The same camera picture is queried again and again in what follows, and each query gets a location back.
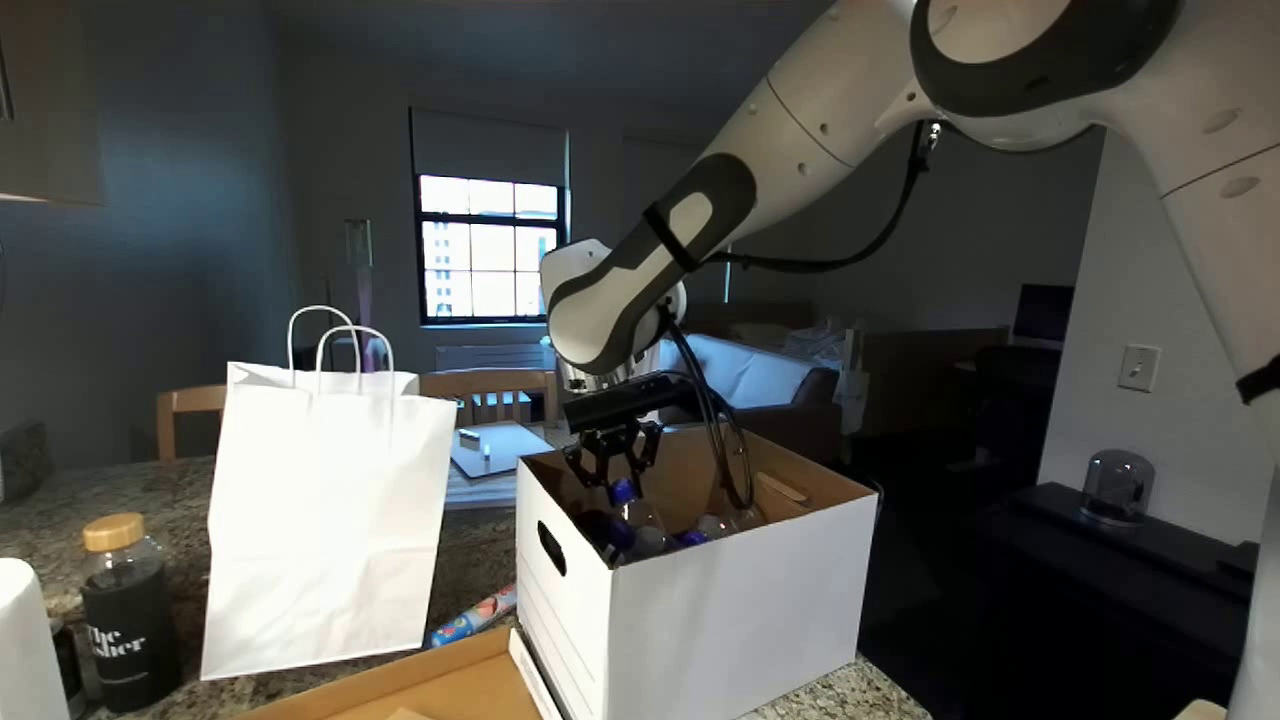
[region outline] white cardboard box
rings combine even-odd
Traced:
[[[729,720],[858,658],[875,491],[749,431],[759,526],[608,568],[577,532],[592,491],[563,455],[516,478],[522,633],[563,716]],[[644,476],[673,526],[714,495],[706,429]]]

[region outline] window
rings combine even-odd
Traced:
[[[560,204],[557,184],[422,174],[424,318],[540,318]]]
[[[540,323],[540,254],[570,235],[570,130],[414,108],[424,323]]]

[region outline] floor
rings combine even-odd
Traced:
[[[982,670],[982,585],[969,525],[1037,476],[1033,466],[976,459],[976,445],[966,435],[858,445],[847,472],[875,482],[885,502],[869,572],[866,654],[936,720],[966,720],[966,691]]]

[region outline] ceiling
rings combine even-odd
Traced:
[[[438,72],[729,108],[831,0],[266,0],[284,35]]]

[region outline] cabinet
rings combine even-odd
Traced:
[[[1041,482],[976,525],[986,610],[974,716],[1169,720],[1230,702],[1252,572],[1236,546],[1161,525],[1095,525]]]
[[[0,0],[0,201],[100,201],[82,12],[82,0]]]

